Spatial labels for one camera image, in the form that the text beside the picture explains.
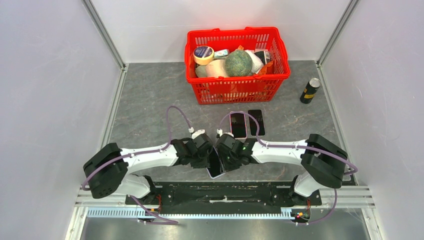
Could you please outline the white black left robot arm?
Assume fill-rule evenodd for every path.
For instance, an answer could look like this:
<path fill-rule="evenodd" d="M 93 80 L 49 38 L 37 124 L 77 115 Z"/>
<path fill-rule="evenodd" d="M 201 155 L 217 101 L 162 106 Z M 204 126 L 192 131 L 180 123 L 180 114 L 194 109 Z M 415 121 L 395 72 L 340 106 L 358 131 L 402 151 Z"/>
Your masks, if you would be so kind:
<path fill-rule="evenodd" d="M 91 192 L 94 199 L 122 194 L 152 204 L 157 198 L 153 180 L 147 175 L 138 176 L 137 172 L 185 165 L 207 169 L 218 159 L 214 144 L 203 129 L 195 131 L 191 137 L 172 139 L 153 147 L 121 148 L 112 142 L 83 165 L 86 179 L 81 187 Z"/>

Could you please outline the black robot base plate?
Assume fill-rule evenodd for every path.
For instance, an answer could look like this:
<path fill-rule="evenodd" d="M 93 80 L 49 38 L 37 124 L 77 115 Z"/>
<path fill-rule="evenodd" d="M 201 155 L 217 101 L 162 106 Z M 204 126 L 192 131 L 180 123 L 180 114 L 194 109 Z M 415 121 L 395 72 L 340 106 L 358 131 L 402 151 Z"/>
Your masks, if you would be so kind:
<path fill-rule="evenodd" d="M 320 206 L 320 192 L 308 198 L 291 195 L 289 181 L 155 182 L 139 199 L 146 208 L 158 205 L 162 214 L 277 214 L 281 208 Z"/>

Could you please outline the black smartphone silver edge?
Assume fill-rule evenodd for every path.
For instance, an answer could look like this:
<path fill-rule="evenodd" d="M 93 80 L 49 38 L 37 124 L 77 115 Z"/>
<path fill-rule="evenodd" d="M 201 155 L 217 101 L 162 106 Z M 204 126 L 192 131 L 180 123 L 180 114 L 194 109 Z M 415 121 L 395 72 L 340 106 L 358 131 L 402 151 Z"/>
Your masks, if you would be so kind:
<path fill-rule="evenodd" d="M 249 129 L 252 136 L 264 136 L 266 134 L 263 113 L 260 109 L 250 109 L 247 111 L 249 115 Z"/>

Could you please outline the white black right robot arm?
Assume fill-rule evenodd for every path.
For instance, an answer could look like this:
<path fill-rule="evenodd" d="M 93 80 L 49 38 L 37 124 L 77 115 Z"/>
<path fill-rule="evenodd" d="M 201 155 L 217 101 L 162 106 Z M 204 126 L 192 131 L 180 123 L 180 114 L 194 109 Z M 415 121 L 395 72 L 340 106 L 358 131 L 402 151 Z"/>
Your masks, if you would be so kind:
<path fill-rule="evenodd" d="M 319 134 L 292 142 L 235 139 L 222 134 L 215 145 L 224 170 L 230 172 L 242 165 L 280 163 L 301 166 L 288 191 L 289 200 L 300 205 L 318 189 L 339 189 L 347 165 L 347 153 Z"/>

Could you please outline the dark green smartphone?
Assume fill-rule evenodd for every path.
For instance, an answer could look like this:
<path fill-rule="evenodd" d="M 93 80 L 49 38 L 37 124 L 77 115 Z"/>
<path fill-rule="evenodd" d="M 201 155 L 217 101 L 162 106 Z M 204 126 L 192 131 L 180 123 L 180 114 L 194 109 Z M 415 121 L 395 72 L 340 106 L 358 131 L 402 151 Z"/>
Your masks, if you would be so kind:
<path fill-rule="evenodd" d="M 246 120 L 243 113 L 230 114 L 230 129 L 235 139 L 247 138 Z"/>

